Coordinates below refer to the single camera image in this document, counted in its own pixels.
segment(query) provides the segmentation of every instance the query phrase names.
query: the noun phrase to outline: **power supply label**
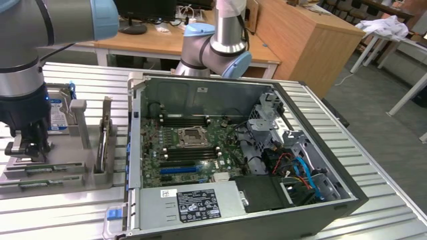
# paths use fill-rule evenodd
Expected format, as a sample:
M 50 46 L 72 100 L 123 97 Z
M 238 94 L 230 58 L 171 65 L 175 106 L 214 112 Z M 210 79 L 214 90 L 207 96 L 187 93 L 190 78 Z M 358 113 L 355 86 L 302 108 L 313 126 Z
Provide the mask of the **power supply label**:
M 183 223 L 222 217 L 214 189 L 177 193 L 179 219 Z

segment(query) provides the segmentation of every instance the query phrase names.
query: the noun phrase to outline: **motherboard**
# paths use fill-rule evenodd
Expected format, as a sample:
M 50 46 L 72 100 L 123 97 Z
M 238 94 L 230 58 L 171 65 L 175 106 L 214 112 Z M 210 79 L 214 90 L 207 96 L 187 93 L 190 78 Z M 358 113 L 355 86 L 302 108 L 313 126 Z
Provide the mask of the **motherboard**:
M 142 119 L 143 187 L 229 181 L 242 176 L 245 155 L 226 117 Z

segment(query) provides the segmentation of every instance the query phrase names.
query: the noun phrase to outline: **hard drive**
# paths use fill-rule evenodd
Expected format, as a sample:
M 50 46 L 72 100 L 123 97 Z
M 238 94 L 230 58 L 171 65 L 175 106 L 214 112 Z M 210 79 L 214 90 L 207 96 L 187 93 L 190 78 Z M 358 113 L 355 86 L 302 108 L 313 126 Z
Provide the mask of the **hard drive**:
M 48 134 L 70 134 L 68 126 L 78 125 L 76 116 L 70 108 L 72 99 L 76 98 L 75 84 L 47 83 L 46 86 L 51 102 L 51 126 Z

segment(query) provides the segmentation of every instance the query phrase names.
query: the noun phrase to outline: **white label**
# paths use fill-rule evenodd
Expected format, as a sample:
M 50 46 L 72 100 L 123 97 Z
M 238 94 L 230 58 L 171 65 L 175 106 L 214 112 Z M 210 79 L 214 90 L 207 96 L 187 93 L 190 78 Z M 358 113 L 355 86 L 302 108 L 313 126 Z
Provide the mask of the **white label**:
M 51 129 L 60 130 L 60 127 L 68 127 L 66 114 L 62 112 L 63 101 L 51 99 Z
M 177 197 L 177 189 L 166 189 L 161 190 L 161 197 L 162 198 L 169 198 L 169 197 Z
M 207 93 L 209 88 L 207 87 L 198 87 L 198 93 Z

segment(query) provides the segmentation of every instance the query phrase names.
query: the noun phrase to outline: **blue latch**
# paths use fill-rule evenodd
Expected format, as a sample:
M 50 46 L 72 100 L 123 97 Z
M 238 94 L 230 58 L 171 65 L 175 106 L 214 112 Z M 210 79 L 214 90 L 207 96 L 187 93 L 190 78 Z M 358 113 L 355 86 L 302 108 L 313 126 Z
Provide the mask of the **blue latch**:
M 123 218 L 123 211 L 122 209 L 111 209 L 107 212 L 107 220 L 118 220 Z

